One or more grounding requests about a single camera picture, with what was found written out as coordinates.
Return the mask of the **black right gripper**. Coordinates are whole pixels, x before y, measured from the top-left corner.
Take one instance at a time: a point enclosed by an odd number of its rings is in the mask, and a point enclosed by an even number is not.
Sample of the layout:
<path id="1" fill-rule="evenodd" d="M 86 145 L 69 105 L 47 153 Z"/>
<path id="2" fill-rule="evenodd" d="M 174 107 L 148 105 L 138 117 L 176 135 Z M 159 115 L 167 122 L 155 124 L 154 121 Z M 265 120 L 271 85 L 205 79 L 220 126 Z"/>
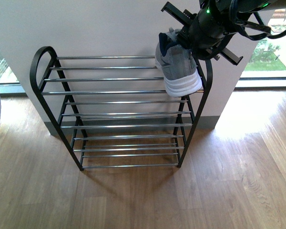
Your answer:
<path id="1" fill-rule="evenodd" d="M 218 54 L 231 64 L 238 65 L 243 57 L 237 57 L 227 49 L 235 34 L 228 18 L 229 1 L 200 1 L 200 10 L 192 14 L 188 10 L 180 11 L 170 2 L 166 2 L 161 11 L 168 12 L 182 25 L 177 41 L 199 60 L 218 60 Z"/>

